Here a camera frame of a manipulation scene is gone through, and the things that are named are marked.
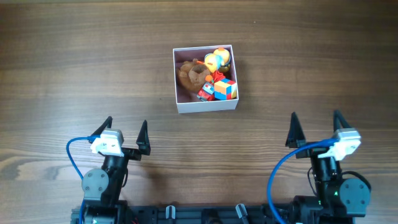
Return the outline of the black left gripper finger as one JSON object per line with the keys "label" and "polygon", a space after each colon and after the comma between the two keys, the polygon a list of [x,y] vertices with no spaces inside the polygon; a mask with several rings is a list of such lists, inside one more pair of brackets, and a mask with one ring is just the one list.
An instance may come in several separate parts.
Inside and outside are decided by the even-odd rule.
{"label": "black left gripper finger", "polygon": [[136,144],[138,145],[138,150],[141,154],[149,156],[151,152],[149,135],[147,130],[147,121],[144,120],[141,129],[139,131]]}
{"label": "black left gripper finger", "polygon": [[113,122],[113,118],[111,116],[108,116],[104,123],[96,130],[93,132],[91,137],[93,136],[99,136],[106,128],[111,128]]}

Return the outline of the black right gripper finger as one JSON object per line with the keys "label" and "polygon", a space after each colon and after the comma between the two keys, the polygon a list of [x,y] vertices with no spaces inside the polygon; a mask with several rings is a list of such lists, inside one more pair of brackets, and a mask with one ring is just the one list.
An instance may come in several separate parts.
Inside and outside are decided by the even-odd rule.
{"label": "black right gripper finger", "polygon": [[333,131],[338,129],[351,128],[351,125],[345,120],[343,115],[339,110],[334,110],[333,112]]}
{"label": "black right gripper finger", "polygon": [[296,112],[291,114],[290,128],[285,142],[289,148],[299,148],[306,144],[305,135]]}

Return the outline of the white box pink inside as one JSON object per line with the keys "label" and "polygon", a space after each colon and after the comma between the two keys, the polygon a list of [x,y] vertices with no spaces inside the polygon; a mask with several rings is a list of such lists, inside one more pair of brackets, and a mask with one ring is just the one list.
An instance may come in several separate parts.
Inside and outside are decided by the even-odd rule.
{"label": "white box pink inside", "polygon": [[230,44],[226,45],[210,45],[201,47],[185,47],[173,49],[173,61],[174,61],[174,86],[175,86],[175,101],[177,104],[177,110],[180,114],[182,113],[198,113],[207,111],[221,111],[221,110],[235,110],[239,101],[239,88],[237,88],[237,96],[232,100],[215,100],[215,101],[201,101],[196,97],[196,94],[190,93],[178,84],[177,69],[182,65],[184,61],[191,61],[195,58],[204,59],[206,54],[212,53],[217,48],[225,48],[231,54],[231,68],[229,73],[231,79],[239,84],[236,67],[234,61],[233,46]]}

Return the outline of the red toy fire truck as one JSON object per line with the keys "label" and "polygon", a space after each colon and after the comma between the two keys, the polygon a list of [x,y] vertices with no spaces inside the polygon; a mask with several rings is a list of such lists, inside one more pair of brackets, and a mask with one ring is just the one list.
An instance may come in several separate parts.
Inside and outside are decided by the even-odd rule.
{"label": "red toy fire truck", "polygon": [[213,72],[211,75],[207,75],[205,77],[205,84],[197,93],[197,98],[201,101],[213,101],[215,99],[214,84],[224,78],[224,74],[219,72],[218,70]]}

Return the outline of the brown plush toy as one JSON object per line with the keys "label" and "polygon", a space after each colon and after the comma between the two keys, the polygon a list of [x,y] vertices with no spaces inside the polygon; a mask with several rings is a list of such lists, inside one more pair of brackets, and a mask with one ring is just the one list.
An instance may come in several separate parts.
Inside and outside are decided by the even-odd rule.
{"label": "brown plush toy", "polygon": [[200,63],[197,58],[192,61],[185,61],[177,69],[178,83],[190,92],[199,92],[206,83],[206,77],[211,75],[208,67]]}

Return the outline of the colourful puzzle cube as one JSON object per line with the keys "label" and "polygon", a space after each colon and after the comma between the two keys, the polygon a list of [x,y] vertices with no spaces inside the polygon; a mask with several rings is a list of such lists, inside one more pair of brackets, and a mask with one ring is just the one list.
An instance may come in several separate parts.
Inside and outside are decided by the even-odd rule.
{"label": "colourful puzzle cube", "polygon": [[227,78],[216,82],[214,88],[214,96],[218,100],[232,100],[237,97],[237,83]]}

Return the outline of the yellow spinning top toy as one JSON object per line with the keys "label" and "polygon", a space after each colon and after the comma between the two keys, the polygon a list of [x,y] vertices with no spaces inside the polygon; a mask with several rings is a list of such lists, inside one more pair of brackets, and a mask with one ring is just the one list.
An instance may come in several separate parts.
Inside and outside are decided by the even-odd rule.
{"label": "yellow spinning top toy", "polygon": [[231,68],[231,64],[229,63],[229,64],[227,64],[227,65],[221,66],[221,67],[218,69],[218,71],[221,72],[221,73],[226,73],[226,72],[228,72],[228,71],[230,70],[230,68]]}

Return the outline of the yellow duck toy blue hat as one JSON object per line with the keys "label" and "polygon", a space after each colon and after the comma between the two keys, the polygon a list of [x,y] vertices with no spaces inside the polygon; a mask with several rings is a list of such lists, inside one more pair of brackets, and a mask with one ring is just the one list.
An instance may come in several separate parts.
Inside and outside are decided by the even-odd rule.
{"label": "yellow duck toy blue hat", "polygon": [[205,65],[212,74],[221,66],[231,64],[231,54],[225,48],[217,48],[213,53],[206,54],[204,61],[197,61],[197,64]]}

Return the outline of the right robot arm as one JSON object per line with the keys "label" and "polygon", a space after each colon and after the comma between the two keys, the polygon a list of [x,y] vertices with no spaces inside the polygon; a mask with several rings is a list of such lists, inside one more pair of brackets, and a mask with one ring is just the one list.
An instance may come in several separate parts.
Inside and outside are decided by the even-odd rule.
{"label": "right robot arm", "polygon": [[344,119],[340,111],[333,113],[331,146],[317,146],[296,153],[297,159],[309,158],[313,177],[313,196],[298,195],[284,217],[288,223],[354,223],[366,215],[371,198],[371,184],[355,171],[343,171],[340,161],[361,144],[361,136]]}

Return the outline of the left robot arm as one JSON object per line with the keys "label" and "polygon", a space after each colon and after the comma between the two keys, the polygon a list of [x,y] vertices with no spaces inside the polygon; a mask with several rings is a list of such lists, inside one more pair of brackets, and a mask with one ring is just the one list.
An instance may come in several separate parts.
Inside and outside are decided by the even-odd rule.
{"label": "left robot arm", "polygon": [[[128,179],[129,161],[140,161],[150,154],[147,121],[143,121],[136,148],[124,147],[123,133],[112,128],[113,118],[108,117],[90,136],[77,137],[68,141],[66,152],[81,178],[84,192],[79,208],[73,209],[71,223],[135,223],[132,210],[125,200],[120,200],[121,189]],[[104,157],[99,169],[82,174],[70,153],[70,145],[75,141],[87,140],[92,153]]]}

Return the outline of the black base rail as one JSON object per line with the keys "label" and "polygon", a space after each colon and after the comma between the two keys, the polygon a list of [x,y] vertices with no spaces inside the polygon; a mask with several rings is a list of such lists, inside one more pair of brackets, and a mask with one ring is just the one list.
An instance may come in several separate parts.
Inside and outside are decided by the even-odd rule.
{"label": "black base rail", "polygon": [[272,224],[279,221],[273,216],[267,205],[246,207],[238,204],[234,207],[180,207],[169,205],[158,207],[127,207],[118,205],[116,208],[86,208],[83,214],[73,209],[71,224],[202,224],[208,221],[210,215],[215,216],[213,223],[223,224]]}

